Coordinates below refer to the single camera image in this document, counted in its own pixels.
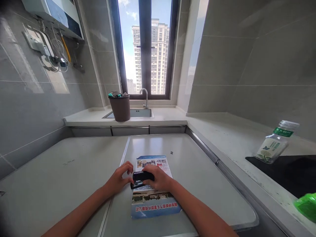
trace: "person's left hand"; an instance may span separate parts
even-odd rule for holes
[[[133,165],[126,161],[123,165],[118,167],[111,178],[106,182],[105,186],[111,195],[119,193],[123,187],[128,183],[134,183],[132,177],[123,179],[122,175],[127,171],[127,174],[133,173]]]

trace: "plastic bottle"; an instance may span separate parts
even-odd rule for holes
[[[265,163],[272,164],[288,146],[289,137],[299,126],[299,123],[282,120],[273,131],[273,134],[266,136],[254,157]]]
[[[294,202],[294,206],[306,218],[316,223],[316,193],[306,194]]]

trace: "stainless steel sink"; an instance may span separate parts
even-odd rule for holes
[[[153,118],[154,115],[151,109],[131,109],[131,118]],[[111,119],[114,118],[113,111],[108,113],[103,119]]]

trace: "trash can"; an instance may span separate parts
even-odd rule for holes
[[[125,122],[131,118],[129,95],[125,97],[109,97],[115,121]]]

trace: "cooktop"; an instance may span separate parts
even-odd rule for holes
[[[280,156],[272,164],[255,157],[246,160],[297,198],[316,193],[316,155]]]

